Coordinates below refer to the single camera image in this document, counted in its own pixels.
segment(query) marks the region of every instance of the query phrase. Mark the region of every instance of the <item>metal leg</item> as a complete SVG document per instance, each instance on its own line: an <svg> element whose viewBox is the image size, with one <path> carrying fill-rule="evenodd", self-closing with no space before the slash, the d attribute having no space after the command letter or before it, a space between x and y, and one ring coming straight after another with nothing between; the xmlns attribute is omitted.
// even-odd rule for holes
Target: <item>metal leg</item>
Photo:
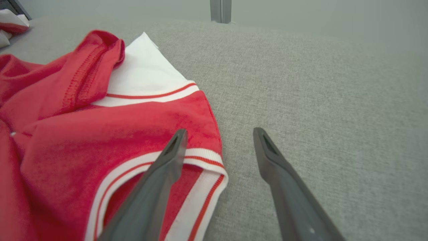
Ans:
<svg viewBox="0 0 428 241"><path fill-rule="evenodd" d="M210 0L211 21L221 23L221 0Z"/></svg>
<svg viewBox="0 0 428 241"><path fill-rule="evenodd" d="M224 24L230 23L231 15L232 15L232 0L223 0L221 22Z"/></svg>

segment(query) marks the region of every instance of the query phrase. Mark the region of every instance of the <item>red stripe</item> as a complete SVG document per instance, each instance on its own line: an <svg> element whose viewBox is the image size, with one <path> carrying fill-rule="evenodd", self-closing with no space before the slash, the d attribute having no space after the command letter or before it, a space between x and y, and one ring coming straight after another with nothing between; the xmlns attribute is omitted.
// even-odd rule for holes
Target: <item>red stripe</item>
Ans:
<svg viewBox="0 0 428 241"><path fill-rule="evenodd" d="M211 165L215 165L215 166L219 166L219 167L224 168L223 164L218 163L218 162L215 162L215 161L212 161L212 160L210 160L210 159L203 158L203 157L197 157L197 156L185 156L185 158L198 159L198 160L203 161L203 162L205 162L205 163L208 163L208 164L211 164Z"/></svg>
<svg viewBox="0 0 428 241"><path fill-rule="evenodd" d="M211 188L210 192L208 193L208 196L205 199L204 205L202 206L202 210L199 213L198 218L196 218L195 225L193 226L192 232L190 232L190 236L189 236L189 239L187 241L193 241L195 239L196 232L198 231L199 226L201 225L202 218L204 217L205 212L207 211L208 204L211 201L211 197L213 196L214 191L218 188L218 186L223 181L223 179L224 179L224 175L220 175L220 177L217 179L214 186Z"/></svg>
<svg viewBox="0 0 428 241"><path fill-rule="evenodd" d="M187 88L189 88L190 86L194 86L196 85L195 83L190 83L184 87L181 87L177 90L165 93L165 94L160 94L160 95L145 95L145 96L129 96L129 95L115 95L115 94L107 94L108 97L114 97L114 98L121 98L121 99L152 99L152 98L159 98L159 97L164 97L164 96L168 96L168 95L172 95L175 94L177 92L180 92L182 90L185 90Z"/></svg>
<svg viewBox="0 0 428 241"><path fill-rule="evenodd" d="M95 220L95 232L94 232L94 240L97 240L97 227L98 227L98 215L99 215L99 213L100 213L100 208L101 208L101 203L103 202L103 200L104 200L104 197L106 196L106 194L107 194L107 191L111 188L111 186L115 183L115 182L117 182L121 177L123 177L124 175L126 175L127 173L129 173L129 172L131 172L131 171L133 171L133 170L135 170L135 169L137 169L137 168L139 168L139 167L141 167L141 166L145 166L145 165L151 165L153 162L149 162L149 163L143 163L143 164L140 164L140 165L138 165L138 166L135 166L135 167L133 167L133 168L131 168L131 169L129 169L129 170L127 170L126 172L124 172L124 173L122 173L121 175L119 175L118 177L116 177L109 185L108 185L108 187L107 187L107 189L104 191L104 193L103 193L103 196L101 197L101 201L100 201L100 204L99 204L99 206L98 206L98 210L97 210L97 218L96 218L96 220Z"/></svg>
<svg viewBox="0 0 428 241"><path fill-rule="evenodd" d="M28 26L11 23L0 23L0 29L8 33L23 33L28 29Z"/></svg>

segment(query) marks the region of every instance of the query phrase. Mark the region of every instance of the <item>folded clothing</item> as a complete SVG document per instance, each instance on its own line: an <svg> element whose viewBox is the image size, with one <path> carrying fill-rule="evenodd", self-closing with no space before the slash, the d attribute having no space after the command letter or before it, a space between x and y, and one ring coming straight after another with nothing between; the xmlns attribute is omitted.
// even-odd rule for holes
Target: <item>folded clothing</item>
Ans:
<svg viewBox="0 0 428 241"><path fill-rule="evenodd" d="M203 239L228 180L217 123L145 33L125 48L92 31L47 65L3 55L0 67L1 239L95 240L180 128L160 239Z"/></svg>
<svg viewBox="0 0 428 241"><path fill-rule="evenodd" d="M0 10L0 48L10 45L9 39L14 34L23 33L30 27L24 14L15 15L9 9Z"/></svg>

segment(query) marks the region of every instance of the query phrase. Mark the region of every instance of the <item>textured fabric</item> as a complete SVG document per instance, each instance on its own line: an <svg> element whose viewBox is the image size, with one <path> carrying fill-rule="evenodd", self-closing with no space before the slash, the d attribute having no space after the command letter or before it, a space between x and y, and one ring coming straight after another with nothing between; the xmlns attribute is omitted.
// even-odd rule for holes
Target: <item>textured fabric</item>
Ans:
<svg viewBox="0 0 428 241"><path fill-rule="evenodd" d="M181 128L187 149L160 240L202 240L228 180L216 121L147 34L130 46L95 30L46 65L0 56L0 240L95 240ZM149 80L129 74L141 70ZM125 95L110 94L120 80Z"/></svg>
<svg viewBox="0 0 428 241"><path fill-rule="evenodd" d="M347 240L428 239L428 63L419 53L215 23L46 18L1 53L46 63L99 28L145 31L206 93L228 188L205 240L280 240L253 150L263 127Z"/></svg>

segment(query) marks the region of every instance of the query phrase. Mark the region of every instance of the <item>couch cushion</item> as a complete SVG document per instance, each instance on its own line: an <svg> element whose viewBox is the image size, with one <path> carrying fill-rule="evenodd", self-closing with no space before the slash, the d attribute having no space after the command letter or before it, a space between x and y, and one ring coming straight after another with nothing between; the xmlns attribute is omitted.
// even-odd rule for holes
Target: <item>couch cushion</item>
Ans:
<svg viewBox="0 0 428 241"><path fill-rule="evenodd" d="M280 240L253 148L263 127L347 240L426 240L428 55L275 30L134 18L31 21L1 54L47 63L92 29L145 31L197 82L223 141L229 186L205 240Z"/></svg>

